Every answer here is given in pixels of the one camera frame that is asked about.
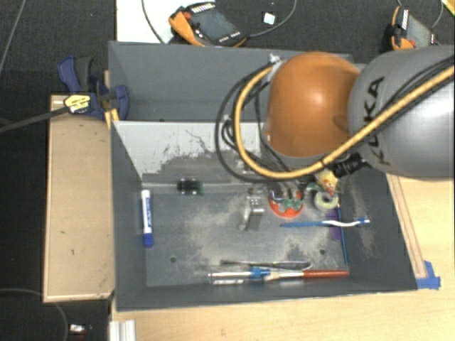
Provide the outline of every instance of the electronic device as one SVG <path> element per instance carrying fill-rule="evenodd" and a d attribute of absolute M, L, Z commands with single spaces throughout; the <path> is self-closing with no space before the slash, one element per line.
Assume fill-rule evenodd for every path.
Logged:
<path fill-rule="evenodd" d="M 435 43 L 435 35 L 403 6 L 395 9 L 392 24 L 385 34 L 393 50 L 422 48 Z"/>
<path fill-rule="evenodd" d="M 247 36 L 219 12 L 214 2 L 180 7 L 169 17 L 173 34 L 192 45 L 238 47 Z"/>

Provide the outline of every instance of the black floor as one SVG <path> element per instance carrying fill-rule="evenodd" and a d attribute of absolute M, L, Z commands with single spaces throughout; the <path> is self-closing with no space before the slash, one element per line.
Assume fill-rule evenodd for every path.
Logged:
<path fill-rule="evenodd" d="M 402 0 L 428 26 L 437 0 Z M 283 19 L 291 0 L 217 0 L 248 33 L 264 29 L 262 13 Z M 21 0 L 0 0 L 0 55 Z M 273 33 L 246 46 L 350 53 L 357 63 L 378 55 L 395 0 L 299 0 L 295 15 Z M 444 9 L 434 29 L 454 44 L 454 18 Z M 0 76 L 0 117 L 18 121 L 48 110 L 52 92 L 64 90 L 56 64 L 68 55 L 90 55 L 94 71 L 107 68 L 107 41 L 115 38 L 115 0 L 28 0 Z M 0 288 L 41 290 L 46 205 L 46 123 L 0 135 Z M 86 324 L 86 340 L 107 335 L 104 301 L 68 303 L 68 323 Z M 0 292 L 0 340 L 61 340 L 58 309 L 31 294 Z"/>

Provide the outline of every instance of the blue marker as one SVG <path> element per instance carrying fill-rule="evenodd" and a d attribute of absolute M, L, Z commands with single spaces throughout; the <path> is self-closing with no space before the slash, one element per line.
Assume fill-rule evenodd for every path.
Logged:
<path fill-rule="evenodd" d="M 144 222 L 144 246 L 146 248 L 151 248 L 154 244 L 153 229 L 151 226 L 151 200 L 150 200 L 150 191 L 142 190 L 142 219 Z"/>

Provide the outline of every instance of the small green object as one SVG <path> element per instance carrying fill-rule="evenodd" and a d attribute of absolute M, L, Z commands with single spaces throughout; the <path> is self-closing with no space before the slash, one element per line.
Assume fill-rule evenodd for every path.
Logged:
<path fill-rule="evenodd" d="M 177 191 L 181 195 L 203 195 L 204 190 L 202 182 L 196 179 L 182 178 L 177 183 Z"/>

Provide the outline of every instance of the red part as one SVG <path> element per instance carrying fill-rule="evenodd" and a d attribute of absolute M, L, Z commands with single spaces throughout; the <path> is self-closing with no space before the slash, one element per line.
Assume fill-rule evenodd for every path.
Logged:
<path fill-rule="evenodd" d="M 303 210 L 304 208 L 304 205 L 302 204 L 302 206 L 300 207 L 299 210 L 295 210 L 294 208 L 288 208 L 286 211 L 284 212 L 281 212 L 279 210 L 279 204 L 277 204 L 275 201 L 273 201 L 271 198 L 269 198 L 269 205 L 270 205 L 270 208 L 272 209 L 272 211 L 284 218 L 284 219 L 293 219 L 294 217 L 297 217 L 300 215 L 301 211 Z"/>

